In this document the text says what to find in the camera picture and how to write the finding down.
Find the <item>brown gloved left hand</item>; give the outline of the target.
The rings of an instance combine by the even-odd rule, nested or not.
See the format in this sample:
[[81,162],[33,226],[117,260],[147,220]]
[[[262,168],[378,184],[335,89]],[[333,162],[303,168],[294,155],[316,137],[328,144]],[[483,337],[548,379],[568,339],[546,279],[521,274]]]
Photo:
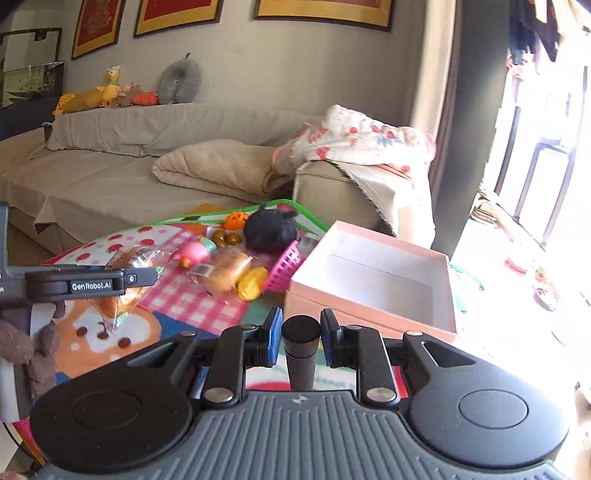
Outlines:
[[65,303],[1,308],[1,366],[21,369],[23,380],[1,372],[1,402],[17,398],[17,387],[38,399],[55,386],[55,355],[59,348],[56,321],[65,314]]

